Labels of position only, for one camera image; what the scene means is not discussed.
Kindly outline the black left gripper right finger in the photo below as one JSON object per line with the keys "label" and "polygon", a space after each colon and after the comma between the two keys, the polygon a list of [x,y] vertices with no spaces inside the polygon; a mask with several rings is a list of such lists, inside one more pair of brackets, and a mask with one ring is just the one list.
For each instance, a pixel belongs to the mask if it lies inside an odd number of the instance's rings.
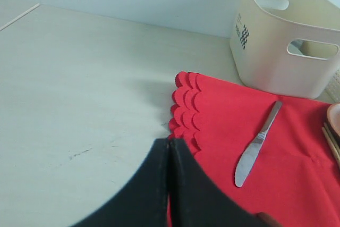
{"label": "black left gripper right finger", "polygon": [[267,226],[214,184],[183,139],[171,139],[169,152],[172,226]]}

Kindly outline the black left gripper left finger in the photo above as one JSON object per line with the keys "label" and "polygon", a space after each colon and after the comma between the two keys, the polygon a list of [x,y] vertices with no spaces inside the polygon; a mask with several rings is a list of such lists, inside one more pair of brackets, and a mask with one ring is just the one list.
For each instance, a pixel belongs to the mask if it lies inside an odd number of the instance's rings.
{"label": "black left gripper left finger", "polygon": [[74,226],[166,226],[168,140],[156,139],[132,178]]}

